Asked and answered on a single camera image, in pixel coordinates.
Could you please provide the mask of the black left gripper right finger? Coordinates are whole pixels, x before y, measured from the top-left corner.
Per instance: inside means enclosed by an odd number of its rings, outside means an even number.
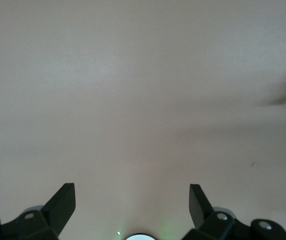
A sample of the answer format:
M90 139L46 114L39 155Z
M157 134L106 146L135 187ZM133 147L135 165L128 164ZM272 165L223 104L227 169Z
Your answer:
M198 184L189 187L189 212L194 224L184 240L286 240L286 231L268 219L247 226L225 210L215 210Z

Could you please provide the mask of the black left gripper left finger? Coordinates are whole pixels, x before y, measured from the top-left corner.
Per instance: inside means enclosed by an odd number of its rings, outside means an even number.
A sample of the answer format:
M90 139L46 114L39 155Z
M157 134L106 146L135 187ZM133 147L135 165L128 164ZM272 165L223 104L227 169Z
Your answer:
M57 240L75 209L75 184L65 183L45 205L30 207L8 223L0 220L0 240Z

